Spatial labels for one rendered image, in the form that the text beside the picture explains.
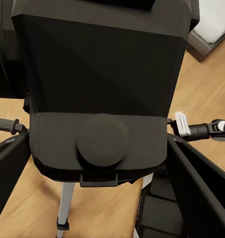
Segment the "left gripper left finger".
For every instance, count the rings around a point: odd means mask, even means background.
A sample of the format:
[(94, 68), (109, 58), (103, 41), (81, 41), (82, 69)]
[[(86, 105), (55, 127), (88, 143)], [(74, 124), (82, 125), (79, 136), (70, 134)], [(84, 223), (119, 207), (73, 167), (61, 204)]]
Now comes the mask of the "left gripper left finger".
[(30, 156), (29, 132), (0, 143), (0, 215)]

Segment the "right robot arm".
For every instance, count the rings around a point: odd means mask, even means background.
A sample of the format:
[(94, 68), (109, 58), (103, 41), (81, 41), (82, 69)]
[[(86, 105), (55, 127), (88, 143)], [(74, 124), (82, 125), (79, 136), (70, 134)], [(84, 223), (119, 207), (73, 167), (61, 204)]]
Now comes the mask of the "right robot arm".
[[(209, 139), (225, 141), (225, 120), (216, 119), (210, 124), (188, 125), (185, 114), (175, 112), (176, 120), (167, 118), (167, 125), (173, 128), (174, 135), (177, 135), (187, 142)], [(168, 133), (168, 131), (167, 131)]]

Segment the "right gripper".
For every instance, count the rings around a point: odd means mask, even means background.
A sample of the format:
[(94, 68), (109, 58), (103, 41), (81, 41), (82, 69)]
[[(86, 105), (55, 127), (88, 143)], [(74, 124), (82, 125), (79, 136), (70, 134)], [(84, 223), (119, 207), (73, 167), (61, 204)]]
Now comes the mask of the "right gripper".
[[(167, 118), (167, 125), (170, 125), (173, 128), (174, 135), (180, 136), (176, 120), (172, 120), (172, 119)], [(200, 140), (197, 125), (188, 125), (188, 127), (189, 127), (189, 130), (190, 130), (190, 135), (189, 136), (184, 136), (184, 137), (181, 137), (181, 138), (185, 139), (187, 142)], [(167, 133), (168, 133), (168, 131), (167, 131)]]

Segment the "digital camera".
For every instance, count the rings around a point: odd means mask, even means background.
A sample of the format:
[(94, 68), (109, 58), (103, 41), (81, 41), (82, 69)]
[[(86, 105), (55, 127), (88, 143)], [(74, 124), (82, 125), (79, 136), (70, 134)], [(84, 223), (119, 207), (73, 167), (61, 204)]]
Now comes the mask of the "digital camera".
[(0, 0), (0, 98), (24, 99), (42, 175), (117, 187), (167, 159), (199, 0)]

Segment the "camera tripod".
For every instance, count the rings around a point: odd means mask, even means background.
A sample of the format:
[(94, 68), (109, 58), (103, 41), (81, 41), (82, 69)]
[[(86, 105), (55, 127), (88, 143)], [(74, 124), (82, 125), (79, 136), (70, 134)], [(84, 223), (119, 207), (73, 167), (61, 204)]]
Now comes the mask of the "camera tripod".
[[(11, 132), (12, 135), (23, 134), (29, 132), (23, 124), (19, 123), (19, 119), (8, 120), (0, 118), (0, 130)], [(63, 182), (60, 211), (57, 218), (58, 236), (63, 238), (63, 231), (69, 230), (68, 217), (74, 192), (75, 182)]]

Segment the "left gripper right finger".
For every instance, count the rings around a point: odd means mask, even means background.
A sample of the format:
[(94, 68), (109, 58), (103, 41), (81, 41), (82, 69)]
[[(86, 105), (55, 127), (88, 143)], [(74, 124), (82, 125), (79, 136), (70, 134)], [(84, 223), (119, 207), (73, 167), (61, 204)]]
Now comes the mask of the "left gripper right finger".
[(225, 171), (172, 133), (165, 166), (188, 238), (225, 238)]

